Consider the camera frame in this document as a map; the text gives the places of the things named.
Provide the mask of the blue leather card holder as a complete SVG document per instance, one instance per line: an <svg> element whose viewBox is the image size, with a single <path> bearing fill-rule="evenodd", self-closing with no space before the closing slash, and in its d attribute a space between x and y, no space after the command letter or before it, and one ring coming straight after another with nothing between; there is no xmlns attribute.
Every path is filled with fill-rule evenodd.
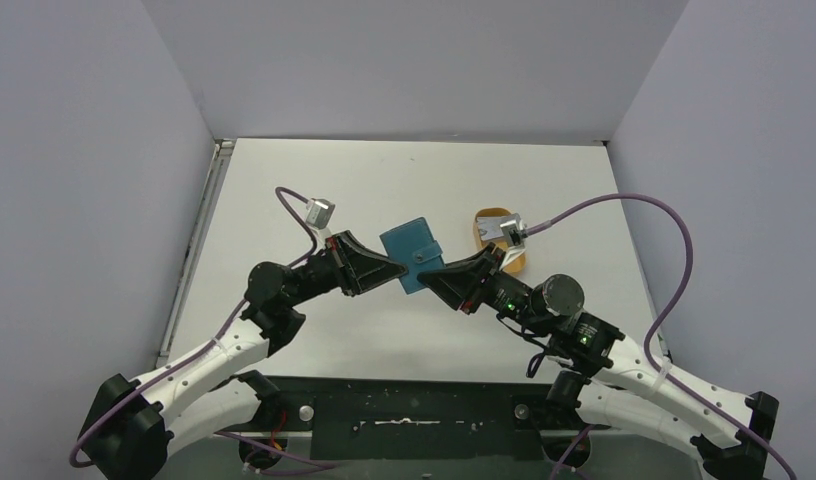
<svg viewBox="0 0 816 480"><path fill-rule="evenodd" d="M379 238L387 256L407 268L407 273L399 278L407 295L426 288L418 280L420 273L445 266L442 248L435 240L425 217L394 227L382 233Z"/></svg>

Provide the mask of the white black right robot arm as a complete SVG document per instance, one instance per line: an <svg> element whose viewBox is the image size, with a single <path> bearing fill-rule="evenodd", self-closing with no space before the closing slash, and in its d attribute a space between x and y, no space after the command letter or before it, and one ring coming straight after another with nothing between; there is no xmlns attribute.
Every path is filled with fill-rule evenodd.
<svg viewBox="0 0 816 480"><path fill-rule="evenodd" d="M581 285L565 274L530 287L502 267L492 245L418 281L454 310L486 305L512 320L528 340L547 338L542 351L561 366L546 397L549 419L578 420L659 441L701 462L715 479L761 479L777 400L718 387L673 366L653 366L644 348L618 327L587 312Z"/></svg>

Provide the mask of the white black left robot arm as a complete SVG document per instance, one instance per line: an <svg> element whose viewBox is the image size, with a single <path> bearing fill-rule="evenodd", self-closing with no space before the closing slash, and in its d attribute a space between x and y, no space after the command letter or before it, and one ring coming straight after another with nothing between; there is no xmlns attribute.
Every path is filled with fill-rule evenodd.
<svg viewBox="0 0 816 480"><path fill-rule="evenodd" d="M338 289L354 297L407 274L405 264L369 250L348 231L328 237L302 265L261 262L220 330L185 357L132 380L121 374L98 389L69 454L74 468L108 479L151 479L179 435L188 407L244 367L288 345L305 322L296 306Z"/></svg>

